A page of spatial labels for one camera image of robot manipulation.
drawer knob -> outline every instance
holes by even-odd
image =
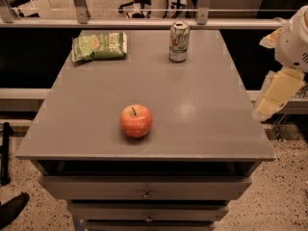
[[[145,194],[142,197],[143,197],[143,199],[147,199],[147,200],[152,199],[152,195],[148,191],[146,191]]]
[[[146,219],[145,219],[145,221],[146,222],[152,222],[154,219],[151,217],[151,216],[148,216]]]

red apple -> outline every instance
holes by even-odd
[[[148,133],[152,125],[152,114],[140,104],[126,107],[119,119],[122,130],[130,137],[140,138]]]

shoe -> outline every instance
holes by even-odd
[[[22,212],[30,199],[29,194],[22,192],[0,206],[0,229],[12,223]]]

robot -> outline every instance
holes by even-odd
[[[302,7],[283,26],[262,38],[260,45],[274,48],[275,59],[282,64],[278,72],[270,71],[261,87],[252,116],[265,121],[279,112],[300,90],[308,72],[308,6]]]

soda can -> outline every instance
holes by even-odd
[[[174,62],[183,62],[187,58],[190,41],[190,25],[186,22],[174,22],[170,28],[169,58]]]

